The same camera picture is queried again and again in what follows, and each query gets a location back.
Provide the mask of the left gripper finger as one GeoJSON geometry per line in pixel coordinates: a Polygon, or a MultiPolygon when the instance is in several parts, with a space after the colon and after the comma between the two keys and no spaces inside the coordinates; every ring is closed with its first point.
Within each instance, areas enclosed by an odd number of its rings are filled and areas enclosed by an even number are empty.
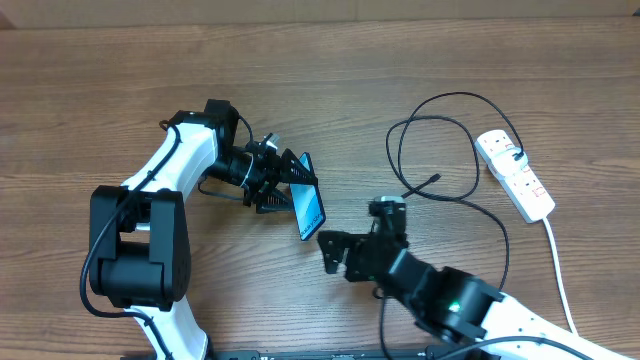
{"type": "Polygon", "coordinates": [[[318,184],[316,175],[307,169],[290,149],[285,149],[280,157],[280,181],[287,184],[318,184]]]}
{"type": "Polygon", "coordinates": [[[292,198],[272,186],[261,189],[257,193],[254,203],[258,214],[294,211],[292,198]]]}

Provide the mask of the Samsung Galaxy smartphone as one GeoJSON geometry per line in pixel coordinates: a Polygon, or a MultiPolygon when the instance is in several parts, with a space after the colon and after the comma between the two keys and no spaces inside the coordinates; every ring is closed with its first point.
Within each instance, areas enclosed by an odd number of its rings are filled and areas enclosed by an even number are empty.
{"type": "Polygon", "coordinates": [[[290,191],[300,239],[308,241],[326,221],[319,186],[291,184],[290,191]]]}

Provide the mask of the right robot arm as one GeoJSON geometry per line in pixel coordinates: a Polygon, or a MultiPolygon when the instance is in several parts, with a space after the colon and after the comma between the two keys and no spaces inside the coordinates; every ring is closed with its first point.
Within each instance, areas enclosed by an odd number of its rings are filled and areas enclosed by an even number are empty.
{"type": "Polygon", "coordinates": [[[479,349],[502,359],[616,359],[618,353],[564,330],[477,276],[436,269],[411,254],[406,203],[383,196],[369,204],[367,234],[321,231],[325,270],[344,265],[349,282],[373,281],[395,298],[416,325],[452,345],[447,358],[479,349]]]}

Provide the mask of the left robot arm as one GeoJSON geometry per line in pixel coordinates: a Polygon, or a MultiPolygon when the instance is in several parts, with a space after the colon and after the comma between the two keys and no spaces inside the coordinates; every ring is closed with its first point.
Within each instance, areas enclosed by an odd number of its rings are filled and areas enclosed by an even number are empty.
{"type": "Polygon", "coordinates": [[[303,241],[326,221],[310,154],[280,151],[273,133],[237,146],[245,122],[227,100],[210,99],[201,112],[180,110],[161,121],[166,138],[141,170],[91,196],[81,302],[96,317],[135,319],[155,359],[216,356],[187,299],[185,203],[206,179],[240,188],[239,202],[259,214],[294,213],[303,241]]]}

